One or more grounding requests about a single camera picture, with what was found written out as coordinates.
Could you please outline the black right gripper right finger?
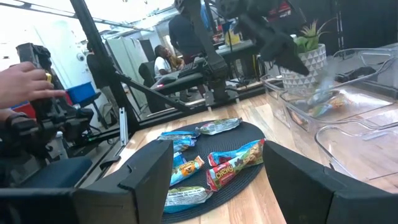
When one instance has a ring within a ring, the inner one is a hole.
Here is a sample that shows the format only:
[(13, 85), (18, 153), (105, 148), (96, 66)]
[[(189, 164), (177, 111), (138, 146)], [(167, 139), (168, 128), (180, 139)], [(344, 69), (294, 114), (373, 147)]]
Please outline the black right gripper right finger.
[(398, 224), (398, 194), (325, 167), (273, 141), (262, 157), (287, 224)]

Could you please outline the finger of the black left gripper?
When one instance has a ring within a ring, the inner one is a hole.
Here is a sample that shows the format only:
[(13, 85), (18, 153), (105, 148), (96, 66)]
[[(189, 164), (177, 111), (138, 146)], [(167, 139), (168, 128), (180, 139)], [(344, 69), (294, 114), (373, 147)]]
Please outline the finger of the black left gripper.
[(309, 70), (298, 56), (297, 46), (291, 36), (276, 32), (272, 46), (274, 47), (272, 57), (276, 64), (292, 72), (309, 75)]
[(263, 17), (238, 17), (238, 27), (243, 36), (256, 46), (264, 61), (274, 61), (277, 47), (273, 46), (275, 31)]

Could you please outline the green orange granola bar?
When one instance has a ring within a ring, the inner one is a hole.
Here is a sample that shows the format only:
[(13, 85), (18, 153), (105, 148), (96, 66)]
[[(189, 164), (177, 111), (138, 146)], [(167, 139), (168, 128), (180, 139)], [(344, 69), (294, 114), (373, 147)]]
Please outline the green orange granola bar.
[(326, 103), (331, 108), (337, 109), (352, 104), (352, 101), (347, 98), (346, 95), (339, 93), (335, 96), (332, 96)]
[(315, 93), (307, 100), (308, 114), (313, 117), (318, 117), (325, 114), (329, 109), (332, 109), (330, 100), (335, 96), (332, 91), (320, 91)]

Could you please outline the orange peanut butter granola bar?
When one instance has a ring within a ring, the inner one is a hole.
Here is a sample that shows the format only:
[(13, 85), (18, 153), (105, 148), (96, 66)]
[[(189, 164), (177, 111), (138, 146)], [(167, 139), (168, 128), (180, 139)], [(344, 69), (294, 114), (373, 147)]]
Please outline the orange peanut butter granola bar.
[(174, 167), (172, 169), (172, 175), (170, 179), (170, 187), (189, 178), (194, 173), (199, 171), (204, 165), (204, 161), (200, 156), (197, 156), (194, 160), (188, 161), (182, 165)]

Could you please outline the red Chewy granola bar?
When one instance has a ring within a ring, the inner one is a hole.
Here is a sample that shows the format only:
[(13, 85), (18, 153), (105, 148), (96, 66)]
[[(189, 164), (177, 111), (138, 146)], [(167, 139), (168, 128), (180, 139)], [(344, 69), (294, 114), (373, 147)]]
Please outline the red Chewy granola bar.
[(263, 163), (262, 152), (250, 149), (241, 156), (207, 170), (207, 184), (212, 191), (217, 192), (243, 169), (261, 163)]

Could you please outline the blue and red granola bar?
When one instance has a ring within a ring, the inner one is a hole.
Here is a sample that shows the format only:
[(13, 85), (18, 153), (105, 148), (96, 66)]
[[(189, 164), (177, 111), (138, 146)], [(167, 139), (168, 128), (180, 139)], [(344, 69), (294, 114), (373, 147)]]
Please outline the blue and red granola bar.
[(222, 163), (228, 162), (231, 159), (234, 159), (235, 157), (239, 157), (239, 156), (243, 155), (246, 151), (250, 150), (256, 144), (258, 144), (258, 143), (264, 144), (265, 140), (266, 139), (259, 139), (259, 140), (251, 141), (251, 142), (241, 146), (239, 149), (236, 149), (233, 151), (211, 152), (207, 156), (209, 165), (212, 167), (216, 167)]

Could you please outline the orange snack bar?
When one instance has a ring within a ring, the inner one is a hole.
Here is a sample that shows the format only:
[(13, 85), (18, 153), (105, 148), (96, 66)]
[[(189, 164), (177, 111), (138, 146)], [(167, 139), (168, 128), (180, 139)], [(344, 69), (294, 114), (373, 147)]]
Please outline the orange snack bar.
[(199, 128), (196, 127), (195, 130), (201, 134), (215, 135), (238, 127), (242, 121), (242, 118), (217, 119)]

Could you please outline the person's forearm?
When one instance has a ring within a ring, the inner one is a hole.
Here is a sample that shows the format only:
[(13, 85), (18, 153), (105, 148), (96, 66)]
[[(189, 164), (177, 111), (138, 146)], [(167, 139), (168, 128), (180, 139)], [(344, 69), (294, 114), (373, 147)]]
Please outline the person's forearm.
[(15, 115), (16, 112), (11, 110), (10, 108), (7, 109), (0, 109), (0, 123), (5, 122), (8, 117)]

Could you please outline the potted plant triangle-pattern pot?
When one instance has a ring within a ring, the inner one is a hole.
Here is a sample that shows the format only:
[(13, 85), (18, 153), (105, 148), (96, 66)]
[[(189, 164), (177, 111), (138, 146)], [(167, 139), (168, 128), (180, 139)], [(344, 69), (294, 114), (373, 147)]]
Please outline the potted plant triangle-pattern pot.
[(301, 36), (291, 35), (296, 44), (296, 54), (309, 71), (307, 76), (286, 68), (280, 68), (282, 83), (285, 89), (315, 88), (322, 77), (324, 67), (327, 66), (326, 46), (320, 43), (323, 34), (330, 33), (324, 31), (325, 26), (334, 18), (324, 22), (318, 27), (318, 20), (314, 20), (309, 26), (303, 26)]

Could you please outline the silver aluminium extrusion piece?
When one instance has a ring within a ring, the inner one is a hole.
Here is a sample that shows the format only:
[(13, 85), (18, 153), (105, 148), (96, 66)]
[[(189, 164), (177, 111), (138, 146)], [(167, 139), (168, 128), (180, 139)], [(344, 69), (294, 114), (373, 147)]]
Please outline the silver aluminium extrusion piece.
[(119, 133), (121, 146), (127, 145), (128, 127), (127, 127), (127, 114), (125, 108), (119, 109)]

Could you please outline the person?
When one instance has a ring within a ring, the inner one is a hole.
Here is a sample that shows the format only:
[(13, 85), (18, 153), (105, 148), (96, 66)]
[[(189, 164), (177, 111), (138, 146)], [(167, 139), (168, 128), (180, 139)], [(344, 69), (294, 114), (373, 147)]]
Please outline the person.
[(192, 63), (197, 55), (205, 51), (190, 20), (181, 14), (169, 21), (169, 35), (172, 46), (182, 54), (185, 64)]
[(158, 45), (154, 50), (156, 59), (154, 73), (156, 77), (179, 71), (185, 65), (184, 61), (170, 53), (163, 45)]
[(102, 66), (94, 53), (93, 46), (90, 42), (87, 43), (86, 48), (88, 49), (88, 55), (86, 56), (86, 62), (90, 72), (92, 74), (95, 85), (98, 89), (102, 89), (108, 86)]

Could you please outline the grey bag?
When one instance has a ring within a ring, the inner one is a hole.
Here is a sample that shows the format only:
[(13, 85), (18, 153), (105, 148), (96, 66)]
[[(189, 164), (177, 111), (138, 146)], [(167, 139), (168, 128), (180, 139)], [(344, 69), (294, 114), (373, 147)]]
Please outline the grey bag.
[(105, 103), (99, 108), (101, 115), (108, 126), (115, 125), (118, 122), (117, 116), (111, 103)]

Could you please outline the round dark woven placemat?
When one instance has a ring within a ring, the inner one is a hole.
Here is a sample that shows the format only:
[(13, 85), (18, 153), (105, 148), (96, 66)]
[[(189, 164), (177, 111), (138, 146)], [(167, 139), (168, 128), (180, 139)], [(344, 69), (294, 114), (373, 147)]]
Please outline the round dark woven placemat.
[[(194, 147), (183, 151), (183, 156), (190, 161), (200, 156), (205, 164), (189, 178), (177, 183), (174, 187), (199, 186), (207, 188), (206, 171), (211, 168), (207, 156), (211, 152), (226, 152), (239, 149), (241, 146), (264, 138), (264, 133), (255, 125), (242, 122), (238, 127), (215, 135), (202, 134), (197, 138)], [(241, 193), (260, 173), (262, 165), (256, 165), (243, 169), (226, 186), (215, 192), (205, 203), (176, 213), (163, 213), (162, 224), (174, 224), (191, 218), (204, 215), (221, 205), (229, 202), (233, 197)]]

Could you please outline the blue storage bin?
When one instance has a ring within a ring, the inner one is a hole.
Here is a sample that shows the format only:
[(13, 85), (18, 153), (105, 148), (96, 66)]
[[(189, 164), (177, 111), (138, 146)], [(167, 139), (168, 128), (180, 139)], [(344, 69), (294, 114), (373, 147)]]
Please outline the blue storage bin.
[(86, 82), (84, 84), (71, 87), (67, 89), (67, 93), (74, 105), (77, 105), (96, 94), (91, 82)]

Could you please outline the red storage bin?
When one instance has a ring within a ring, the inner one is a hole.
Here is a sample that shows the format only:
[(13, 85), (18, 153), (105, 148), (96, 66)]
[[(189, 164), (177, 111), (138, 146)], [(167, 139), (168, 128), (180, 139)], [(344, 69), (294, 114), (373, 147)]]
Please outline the red storage bin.
[(11, 110), (15, 112), (14, 117), (19, 118), (19, 117), (25, 117), (25, 118), (30, 118), (30, 119), (36, 119), (36, 112), (33, 107), (33, 104), (29, 101), (25, 101), (22, 103), (19, 103), (17, 105), (14, 105), (11, 107)]

